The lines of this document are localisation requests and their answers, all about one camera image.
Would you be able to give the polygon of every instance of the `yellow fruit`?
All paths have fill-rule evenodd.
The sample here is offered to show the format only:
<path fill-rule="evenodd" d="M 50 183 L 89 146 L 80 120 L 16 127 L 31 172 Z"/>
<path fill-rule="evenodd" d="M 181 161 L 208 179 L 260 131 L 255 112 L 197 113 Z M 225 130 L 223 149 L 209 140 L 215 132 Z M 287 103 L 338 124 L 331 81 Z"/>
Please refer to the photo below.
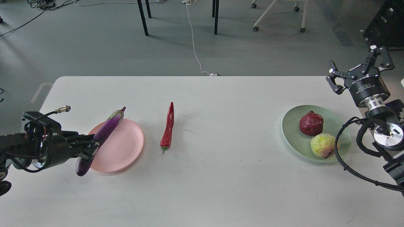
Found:
<path fill-rule="evenodd" d="M 334 152 L 335 137 L 328 134 L 322 133 L 313 137 L 310 141 L 311 150 L 315 156 L 326 158 Z"/>

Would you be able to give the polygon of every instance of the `black equipment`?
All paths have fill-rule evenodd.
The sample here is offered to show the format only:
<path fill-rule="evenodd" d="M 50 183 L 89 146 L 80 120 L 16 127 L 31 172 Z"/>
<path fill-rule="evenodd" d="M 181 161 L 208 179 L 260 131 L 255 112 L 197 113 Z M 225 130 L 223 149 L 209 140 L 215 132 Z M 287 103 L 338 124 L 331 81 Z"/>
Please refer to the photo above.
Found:
<path fill-rule="evenodd" d="M 382 56 L 383 61 L 379 67 L 375 67 L 378 56 Z M 360 177 L 375 185 L 404 192 L 404 122 L 400 122 L 400 112 L 403 111 L 404 103 L 397 99 L 388 103 L 384 101 L 390 97 L 390 93 L 384 84 L 380 73 L 384 70 L 394 69 L 393 62 L 386 47 L 371 46 L 369 55 L 364 64 L 360 64 L 347 73 L 338 71 L 335 63 L 330 61 L 330 75 L 326 80 L 332 90 L 337 94 L 342 94 L 345 89 L 351 93 L 354 103 L 359 108 L 367 108 L 365 118 L 351 118 L 336 136 L 335 155 L 344 170 L 349 171 L 353 175 Z M 335 79 L 342 78 L 344 85 L 336 84 Z M 358 147 L 366 154 L 381 157 L 387 161 L 384 170 L 396 181 L 398 185 L 381 183 L 363 175 L 360 175 L 351 169 L 339 156 L 337 149 L 338 138 L 343 130 L 352 123 L 361 124 L 356 137 Z M 366 148 L 362 143 L 365 132 L 370 129 L 373 131 L 375 142 L 372 145 L 377 151 Z M 388 151 L 401 151 L 397 155 L 392 156 Z"/>
<path fill-rule="evenodd" d="M 363 36 L 369 46 L 404 49 L 404 0 L 386 0 Z"/>
<path fill-rule="evenodd" d="M 11 188 L 11 183 L 4 181 L 11 164 L 27 172 L 39 172 L 70 158 L 81 157 L 88 162 L 94 159 L 104 141 L 94 141 L 94 134 L 62 131 L 61 125 L 48 117 L 68 111 L 70 106 L 47 114 L 25 112 L 21 118 L 24 133 L 0 136 L 0 196 Z M 28 169 L 31 164 L 35 170 Z"/>

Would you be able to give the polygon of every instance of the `metal connector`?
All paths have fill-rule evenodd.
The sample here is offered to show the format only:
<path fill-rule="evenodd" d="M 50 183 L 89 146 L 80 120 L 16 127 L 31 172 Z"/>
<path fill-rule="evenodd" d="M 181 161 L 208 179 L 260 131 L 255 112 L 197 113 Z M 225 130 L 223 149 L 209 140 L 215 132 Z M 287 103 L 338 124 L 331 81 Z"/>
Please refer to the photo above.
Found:
<path fill-rule="evenodd" d="M 70 106 L 65 105 L 64 107 L 61 107 L 59 109 L 55 109 L 55 113 L 60 114 L 62 112 L 69 112 L 70 111 Z"/>

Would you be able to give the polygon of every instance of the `gray floor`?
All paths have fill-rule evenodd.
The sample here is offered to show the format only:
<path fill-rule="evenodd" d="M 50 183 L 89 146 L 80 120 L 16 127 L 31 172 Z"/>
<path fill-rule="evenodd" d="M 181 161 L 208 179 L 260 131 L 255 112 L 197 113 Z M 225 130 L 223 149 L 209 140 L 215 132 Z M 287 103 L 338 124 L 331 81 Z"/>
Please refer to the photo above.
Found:
<path fill-rule="evenodd" d="M 63 2 L 56 0 L 57 5 Z M 223 76 L 325 76 L 330 59 L 341 71 L 363 63 L 367 48 L 361 30 L 367 28 L 383 0 L 309 2 L 303 34 L 299 32 L 303 4 L 296 13 L 293 2 L 280 2 L 254 32 L 255 21 L 270 1 L 259 0 L 252 9 L 251 0 L 221 0 L 218 35 L 213 33 L 212 1 L 198 0 L 188 6 L 195 52 L 203 70 Z M 152 18 L 146 18 L 148 37 L 135 4 L 71 4 L 46 11 L 0 37 L 0 88 L 4 89 L 0 135 L 19 132 L 22 113 L 39 110 L 61 76 L 207 76 L 194 55 L 187 8 L 181 0 L 152 3 Z M 40 13 L 25 0 L 2 0 L 0 16 L 5 23 L 0 25 L 0 34 Z M 391 98 L 404 99 L 399 85 L 404 77 L 404 53 L 395 51 L 391 56 L 396 69 L 382 75 Z M 328 85 L 324 80 L 317 86 Z"/>

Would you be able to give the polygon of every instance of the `red chili pepper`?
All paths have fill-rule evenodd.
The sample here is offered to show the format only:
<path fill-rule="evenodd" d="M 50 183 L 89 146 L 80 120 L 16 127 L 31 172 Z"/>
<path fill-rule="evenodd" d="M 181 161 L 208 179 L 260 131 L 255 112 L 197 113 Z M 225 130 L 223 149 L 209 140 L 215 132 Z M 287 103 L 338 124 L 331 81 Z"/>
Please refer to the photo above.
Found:
<path fill-rule="evenodd" d="M 160 142 L 160 146 L 163 149 L 163 153 L 168 148 L 170 148 L 173 126 L 174 126 L 174 104 L 173 104 L 173 102 L 171 102 L 170 108 L 168 109 L 168 114 L 167 114 L 166 130 L 164 131 L 163 138 L 161 139 L 161 142 Z"/>

